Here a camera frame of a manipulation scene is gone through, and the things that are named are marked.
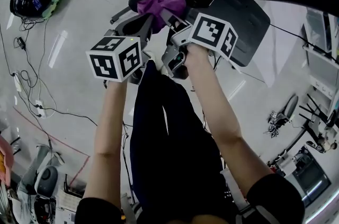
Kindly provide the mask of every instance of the person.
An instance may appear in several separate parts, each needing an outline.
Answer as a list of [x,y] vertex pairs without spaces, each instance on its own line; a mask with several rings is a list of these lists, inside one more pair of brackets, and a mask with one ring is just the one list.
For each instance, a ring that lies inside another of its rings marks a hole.
[[[206,49],[188,45],[185,66],[211,134],[195,114],[186,90],[149,61],[138,88],[130,140],[132,189],[143,210],[138,223],[235,223],[237,209],[225,199],[220,153],[244,196],[261,212],[260,223],[302,223],[305,208],[298,191],[273,174],[242,137]],[[108,84],[75,224],[121,221],[126,89],[126,82]]]

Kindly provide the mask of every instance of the hand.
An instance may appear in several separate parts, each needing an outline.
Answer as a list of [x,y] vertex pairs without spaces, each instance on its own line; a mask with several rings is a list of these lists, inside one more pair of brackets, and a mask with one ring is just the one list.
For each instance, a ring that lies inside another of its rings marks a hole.
[[185,61],[185,66],[187,68],[209,63],[207,49],[203,46],[190,43],[187,45],[187,51],[188,53]]

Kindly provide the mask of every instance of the shelf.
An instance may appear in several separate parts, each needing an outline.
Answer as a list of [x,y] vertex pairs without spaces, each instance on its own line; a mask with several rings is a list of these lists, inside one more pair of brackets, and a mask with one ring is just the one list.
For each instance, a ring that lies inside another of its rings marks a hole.
[[328,118],[332,114],[332,112],[334,111],[335,106],[336,106],[338,100],[339,100],[339,90],[336,92],[333,100],[331,101],[331,105],[329,107],[329,112],[328,112]]
[[309,42],[325,50],[326,52],[329,51],[331,45],[330,43],[327,44],[325,18],[323,12],[308,9],[305,21],[305,29]]
[[339,65],[338,65],[336,62],[334,62],[334,61],[332,61],[331,59],[325,57],[324,55],[321,55],[319,52],[316,52],[315,50],[310,49],[310,48],[305,47],[305,46],[303,46],[302,48],[303,48],[305,51],[310,52],[310,53],[312,53],[313,55],[315,55],[315,56],[321,58],[322,60],[326,61],[327,63],[329,63],[329,64],[332,65],[333,67],[339,69]]
[[339,26],[337,17],[333,15],[328,16],[329,25],[331,27],[331,40],[332,40],[332,56],[337,57],[337,49],[339,44]]

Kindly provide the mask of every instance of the white floor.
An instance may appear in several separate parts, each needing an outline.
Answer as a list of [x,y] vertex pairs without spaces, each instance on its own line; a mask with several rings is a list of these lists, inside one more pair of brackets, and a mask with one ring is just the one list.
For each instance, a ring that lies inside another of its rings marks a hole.
[[[0,24],[11,71],[26,69],[34,76],[27,64],[25,53],[20,48],[13,48],[13,39],[20,36],[24,38],[26,34],[19,31],[20,19],[11,17],[9,2],[10,0],[0,0]],[[46,54],[42,61],[40,77],[47,84],[58,110],[98,120],[105,89],[100,80],[93,78],[85,51],[92,48],[107,29],[112,28],[109,22],[111,16],[126,7],[127,2],[128,0],[63,0],[58,12],[49,20],[46,28]],[[37,24],[30,31],[27,41],[30,61],[35,69],[38,68],[43,54],[43,34],[44,24]],[[159,61],[165,49],[166,38],[167,31],[164,29],[152,37],[147,47]],[[61,47],[59,52],[55,52],[57,48],[54,45]],[[280,110],[292,93],[303,96],[309,87],[308,69],[302,68],[306,55],[301,46],[302,43],[297,42],[277,81],[269,89],[261,81],[239,74],[223,60],[217,69],[220,83],[226,96],[230,97],[245,139],[264,161],[279,153],[300,131],[289,124],[281,130],[277,138],[271,139],[263,134],[268,128],[269,113],[272,110]],[[51,57],[55,56],[55,62],[52,63]],[[21,175],[34,156],[36,144],[47,144],[47,137],[36,127],[37,121],[19,98],[13,78],[8,75],[2,47],[0,57],[0,119],[3,124],[11,126],[12,136],[8,137],[9,141],[13,140],[18,132],[22,138],[22,152],[15,156],[13,167],[13,170]],[[189,79],[180,83],[187,89],[198,116],[202,117],[197,97],[190,91]],[[137,88],[136,85],[128,85],[124,115],[127,124],[132,124],[132,116],[129,113],[134,106]],[[37,86],[32,99],[38,97],[38,90]],[[45,106],[54,107],[44,87],[41,99]],[[61,114],[54,114],[45,120],[39,119],[39,122],[52,136],[55,150],[62,153],[66,164],[61,171],[69,175],[68,182],[86,182],[93,154],[95,125],[87,119]],[[299,126],[302,121],[296,116],[293,124]],[[127,190],[128,181],[125,167],[122,165],[122,192]]]

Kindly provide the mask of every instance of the power strip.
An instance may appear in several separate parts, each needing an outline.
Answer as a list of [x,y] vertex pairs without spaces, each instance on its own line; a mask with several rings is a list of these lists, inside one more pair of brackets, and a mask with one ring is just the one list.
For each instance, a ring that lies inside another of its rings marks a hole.
[[[36,100],[36,101],[35,101],[35,104],[41,105],[41,106],[43,107],[42,101]],[[45,112],[45,110],[44,110],[44,109],[40,109],[39,107],[37,107],[37,110],[38,110],[38,114],[41,115],[41,118],[42,118],[42,119],[45,119],[45,118],[46,118],[46,112]]]
[[14,72],[14,84],[15,84],[15,88],[16,88],[16,91],[18,92],[22,92],[23,88],[22,88],[22,81],[19,77],[19,73],[18,72]]

